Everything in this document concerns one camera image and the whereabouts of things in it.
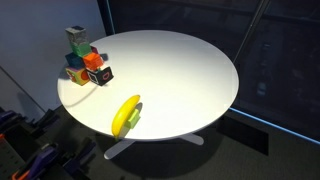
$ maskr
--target dark floor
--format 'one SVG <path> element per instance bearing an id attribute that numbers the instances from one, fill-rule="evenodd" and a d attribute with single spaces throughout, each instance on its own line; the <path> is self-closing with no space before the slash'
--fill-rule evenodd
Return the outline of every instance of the dark floor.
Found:
<path id="1" fill-rule="evenodd" d="M 241 121 L 269 134 L 269 155 L 218 133 L 211 125 L 197 133 L 205 140 L 203 146 L 180 139 L 135 143 L 114 159 L 105 160 L 103 153 L 115 144 L 113 138 L 81 125 L 63 107 L 56 112 L 61 121 L 46 136 L 70 151 L 86 136 L 97 143 L 83 167 L 93 180 L 320 179 L 319 145 L 254 120 Z"/>

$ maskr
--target round white table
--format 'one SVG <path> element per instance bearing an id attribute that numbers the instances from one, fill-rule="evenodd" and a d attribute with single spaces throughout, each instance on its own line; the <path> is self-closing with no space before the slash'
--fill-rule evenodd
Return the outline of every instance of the round white table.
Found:
<path id="1" fill-rule="evenodd" d="M 82 124 L 110 135 L 112 120 L 132 95 L 141 96 L 140 120 L 109 149 L 110 159 L 134 141 L 172 138 L 202 144 L 191 133 L 213 123 L 233 103 L 239 79 L 230 59 L 215 46 L 177 32 L 119 33 L 91 43 L 106 53 L 114 78 L 104 86 L 79 86 L 61 71 L 59 98 Z"/>

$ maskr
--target table leg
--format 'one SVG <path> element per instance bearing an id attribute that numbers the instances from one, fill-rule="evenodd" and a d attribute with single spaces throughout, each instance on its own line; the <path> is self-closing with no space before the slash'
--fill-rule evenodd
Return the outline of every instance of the table leg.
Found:
<path id="1" fill-rule="evenodd" d="M 189 141 L 191 143 L 194 143 L 196 145 L 201 146 L 203 144 L 203 138 L 201 136 L 195 135 L 195 134 L 186 134 L 183 136 L 180 136 L 179 138 Z"/>
<path id="2" fill-rule="evenodd" d="M 115 157 L 117 154 L 119 154 L 121 151 L 125 150 L 127 147 L 129 147 L 131 144 L 133 144 L 135 141 L 133 140 L 127 140 L 123 139 L 111 148 L 109 148 L 105 153 L 104 153 L 104 158 L 105 159 L 112 159 Z"/>

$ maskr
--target blue block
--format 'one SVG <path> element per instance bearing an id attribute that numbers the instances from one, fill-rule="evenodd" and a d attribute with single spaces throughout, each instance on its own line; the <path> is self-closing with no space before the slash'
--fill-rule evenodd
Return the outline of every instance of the blue block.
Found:
<path id="1" fill-rule="evenodd" d="M 74 53 L 67 54 L 65 57 L 70 67 L 73 67 L 75 69 L 81 69 L 85 67 L 82 57 L 77 56 Z"/>

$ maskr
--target yellow banana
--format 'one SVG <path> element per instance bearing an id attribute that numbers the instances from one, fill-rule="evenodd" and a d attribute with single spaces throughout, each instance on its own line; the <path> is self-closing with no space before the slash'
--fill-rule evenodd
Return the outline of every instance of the yellow banana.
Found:
<path id="1" fill-rule="evenodd" d="M 134 95 L 130 97 L 118 110 L 117 114 L 112 121 L 112 134 L 118 140 L 120 131 L 132 114 L 134 108 L 140 100 L 140 95 Z"/>

